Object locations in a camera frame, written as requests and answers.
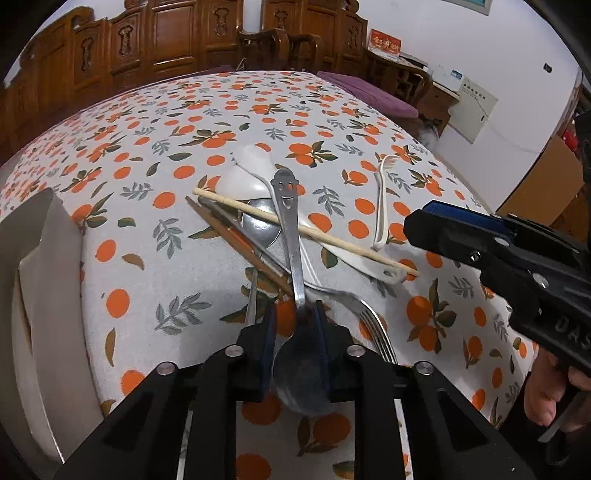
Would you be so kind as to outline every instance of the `silver bolt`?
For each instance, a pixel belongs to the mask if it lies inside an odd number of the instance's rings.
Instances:
[[[365,348],[361,345],[349,345],[347,347],[347,354],[350,356],[364,356]]]
[[[162,362],[156,367],[156,373],[158,375],[166,376],[170,375],[177,369],[177,366],[172,362]]]
[[[435,368],[429,362],[420,362],[417,364],[417,372],[421,375],[431,375]]]
[[[230,357],[241,356],[244,353],[244,348],[240,345],[230,345],[226,347],[224,353]]]
[[[532,274],[532,277],[534,278],[535,282],[542,288],[548,288],[550,286],[550,283],[548,282],[548,280],[546,280],[545,277],[543,277],[542,275],[540,275],[539,273],[534,273]]]
[[[480,252],[477,252],[476,250],[474,250],[471,254],[470,254],[470,261],[472,263],[476,263],[480,260]]]
[[[504,238],[501,238],[500,236],[495,237],[495,242],[498,243],[499,245],[502,245],[503,247],[509,246],[509,242],[507,240],[505,240]]]

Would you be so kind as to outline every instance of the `tablecloth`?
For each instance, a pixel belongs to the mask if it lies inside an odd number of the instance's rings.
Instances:
[[[396,156],[387,172],[383,253],[421,277],[391,287],[307,241],[314,268],[325,286],[356,292],[382,315],[400,363],[432,362],[500,425],[535,345],[507,326],[508,305],[481,286],[478,271],[410,246],[402,230],[404,218],[433,199],[483,207],[393,122],[315,75],[295,72],[222,73],[143,87],[80,112],[22,152],[2,188],[0,218],[48,187],[84,230],[84,329],[103,411],[161,361],[203,362],[235,341],[252,269],[184,197],[195,185],[215,190],[233,150],[244,144],[292,169],[301,183],[300,211],[310,221],[365,247],[376,221],[374,172],[386,155]],[[264,277],[258,289],[261,301],[278,296]],[[290,303],[277,300],[280,344],[294,321]],[[351,314],[331,315],[371,347]],[[238,477],[352,478],[353,415],[342,404],[328,416],[302,418],[272,393],[262,404],[239,405]]]

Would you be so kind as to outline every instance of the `carved wooden backrest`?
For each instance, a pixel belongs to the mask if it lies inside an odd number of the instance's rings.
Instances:
[[[367,45],[367,20],[357,15],[357,0],[263,0],[261,23],[289,34],[307,33],[324,40],[322,70],[349,75],[361,71]]]
[[[0,164],[81,108],[130,88],[236,66],[243,0],[125,0],[115,18],[76,7],[40,31],[0,90]]]

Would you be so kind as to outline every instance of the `white plastic fork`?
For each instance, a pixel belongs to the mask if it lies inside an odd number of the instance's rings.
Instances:
[[[388,207],[386,206],[386,176],[384,170],[392,168],[394,163],[398,160],[393,155],[387,155],[379,164],[379,171],[375,173],[375,178],[378,182],[378,211],[375,222],[375,235],[372,250],[380,251],[388,241]]]

